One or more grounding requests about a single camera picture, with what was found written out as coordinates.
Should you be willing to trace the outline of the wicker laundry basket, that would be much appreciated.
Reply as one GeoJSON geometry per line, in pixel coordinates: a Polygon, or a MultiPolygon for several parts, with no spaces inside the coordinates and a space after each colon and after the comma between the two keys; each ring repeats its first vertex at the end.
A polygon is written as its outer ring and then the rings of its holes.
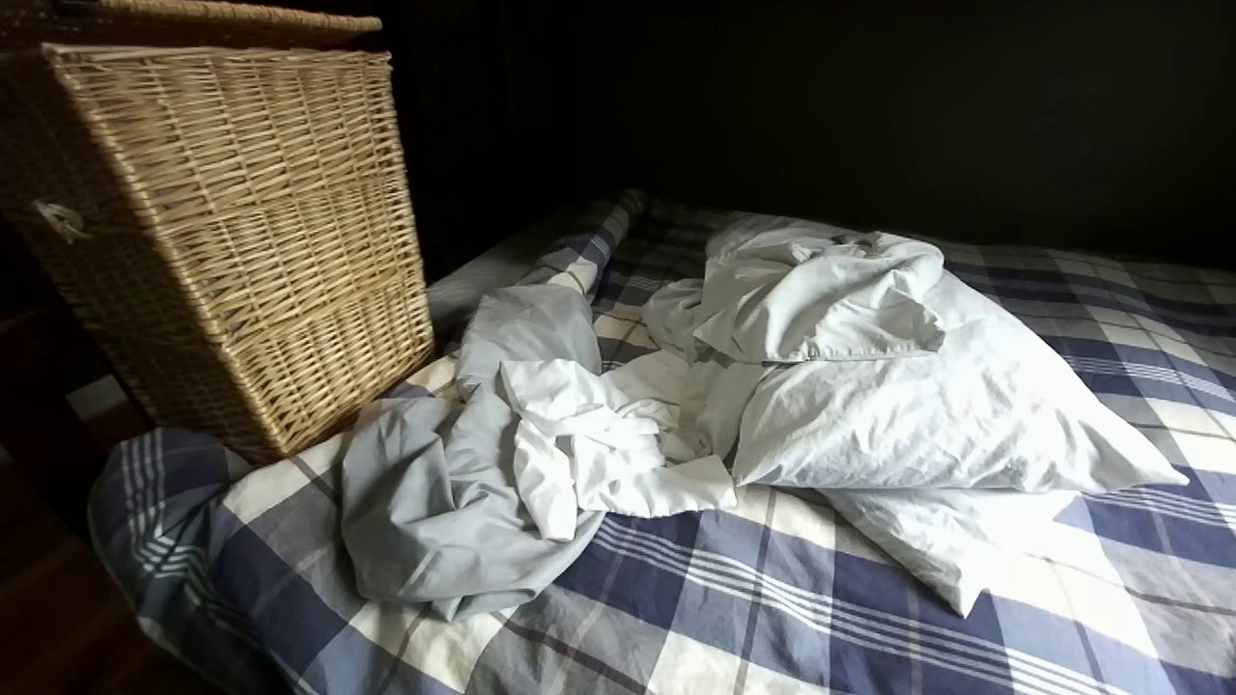
{"type": "Polygon", "coordinates": [[[365,50],[0,59],[3,219],[158,424],[291,454],[434,357],[365,50]]]}

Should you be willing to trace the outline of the grey crumpled sheet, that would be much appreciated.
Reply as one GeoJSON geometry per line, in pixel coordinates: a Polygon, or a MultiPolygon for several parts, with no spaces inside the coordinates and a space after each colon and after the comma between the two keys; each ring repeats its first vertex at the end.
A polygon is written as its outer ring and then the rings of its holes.
{"type": "Polygon", "coordinates": [[[439,619],[537,600],[610,515],[726,510],[719,454],[673,433],[676,357],[607,369],[566,287],[485,295],[449,393],[386,399],[338,454],[338,542],[358,590],[439,619]]]}

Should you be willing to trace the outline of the white crumpled pillow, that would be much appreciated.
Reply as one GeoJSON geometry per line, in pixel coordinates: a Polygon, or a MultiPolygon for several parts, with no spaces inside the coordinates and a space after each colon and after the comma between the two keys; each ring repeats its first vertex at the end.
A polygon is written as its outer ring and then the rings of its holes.
{"type": "Polygon", "coordinates": [[[826,494],[958,615],[1004,528],[1176,478],[924,241],[726,227],[695,278],[643,300],[643,328],[688,360],[682,417],[740,487],[826,494]]]}

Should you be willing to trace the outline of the blue plaid bed duvet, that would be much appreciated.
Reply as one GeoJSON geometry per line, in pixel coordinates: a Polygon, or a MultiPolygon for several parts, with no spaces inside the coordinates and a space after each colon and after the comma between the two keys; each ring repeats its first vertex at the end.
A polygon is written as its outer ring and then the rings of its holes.
{"type": "Polygon", "coordinates": [[[230,695],[1236,695],[1236,276],[1050,246],[950,254],[1174,481],[1006,528],[947,609],[813,494],[612,519],[531,602],[358,600],[338,452],[251,469],[193,433],[112,452],[88,524],[139,627],[230,695]]]}

